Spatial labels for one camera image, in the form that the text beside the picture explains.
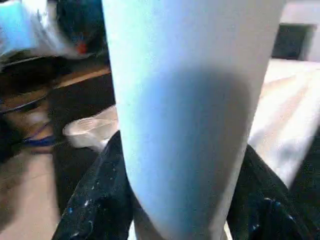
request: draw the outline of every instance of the black object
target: black object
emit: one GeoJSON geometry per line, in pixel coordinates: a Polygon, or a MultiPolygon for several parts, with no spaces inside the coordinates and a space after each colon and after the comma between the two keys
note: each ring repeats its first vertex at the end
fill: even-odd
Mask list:
{"type": "Polygon", "coordinates": [[[58,0],[56,18],[60,29],[79,53],[107,51],[101,0],[58,0]]]}
{"type": "Polygon", "coordinates": [[[0,108],[0,115],[5,115],[5,114],[9,114],[12,112],[17,112],[17,111],[30,111],[32,109],[35,109],[38,107],[38,103],[42,100],[44,100],[46,97],[48,96],[48,93],[45,94],[44,96],[41,96],[35,100],[32,100],[30,102],[27,102],[25,104],[22,104],[20,106],[16,106],[14,108],[10,108],[10,109],[1,109],[0,108]]]}
{"type": "Polygon", "coordinates": [[[89,148],[74,148],[63,136],[66,124],[90,117],[115,104],[111,74],[56,88],[48,96],[49,117],[57,144],[53,166],[57,204],[62,214],[78,182],[97,158],[89,148]]]}
{"type": "Polygon", "coordinates": [[[279,26],[272,57],[276,59],[305,60],[315,25],[287,24],[279,26]]]}
{"type": "Polygon", "coordinates": [[[0,95],[51,90],[58,77],[70,73],[68,62],[62,57],[39,57],[15,64],[8,63],[0,76],[0,95]]]}
{"type": "Polygon", "coordinates": [[[320,127],[289,192],[307,217],[306,221],[311,221],[320,228],[320,127]]]}
{"type": "Polygon", "coordinates": [[[132,219],[118,131],[79,182],[52,240],[126,240],[132,219]]]}
{"type": "Polygon", "coordinates": [[[320,239],[287,187],[248,145],[227,216],[234,240],[320,239]]]}
{"type": "Polygon", "coordinates": [[[17,153],[23,135],[0,114],[0,163],[17,153]]]}

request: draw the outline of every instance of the white cylinder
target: white cylinder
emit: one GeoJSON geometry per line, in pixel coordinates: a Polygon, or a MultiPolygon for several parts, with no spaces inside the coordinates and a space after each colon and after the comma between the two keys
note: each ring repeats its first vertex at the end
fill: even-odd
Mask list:
{"type": "Polygon", "coordinates": [[[283,4],[103,0],[128,179],[164,239],[220,239],[283,4]]]}

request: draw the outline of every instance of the cable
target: cable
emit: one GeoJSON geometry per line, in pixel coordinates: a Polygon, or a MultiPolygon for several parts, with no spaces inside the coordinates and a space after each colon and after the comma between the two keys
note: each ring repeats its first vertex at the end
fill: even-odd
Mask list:
{"type": "Polygon", "coordinates": [[[51,136],[46,136],[41,139],[24,139],[22,141],[25,145],[33,146],[33,147],[47,147],[47,146],[52,146],[55,144],[55,137],[53,135],[51,136]]]}
{"type": "Polygon", "coordinates": [[[22,110],[24,108],[27,108],[29,105],[36,104],[37,102],[45,99],[49,95],[49,93],[50,92],[48,92],[47,94],[45,94],[42,97],[39,97],[38,99],[32,100],[32,101],[27,102],[25,104],[22,104],[20,106],[16,106],[16,107],[13,107],[13,108],[10,108],[10,109],[0,110],[0,115],[5,115],[5,114],[12,113],[12,112],[20,111],[20,110],[22,110]]]}
{"type": "Polygon", "coordinates": [[[26,137],[24,140],[30,140],[36,137],[39,133],[41,133],[48,125],[50,122],[46,122],[42,127],[40,127],[34,134],[31,136],[26,137]]]}

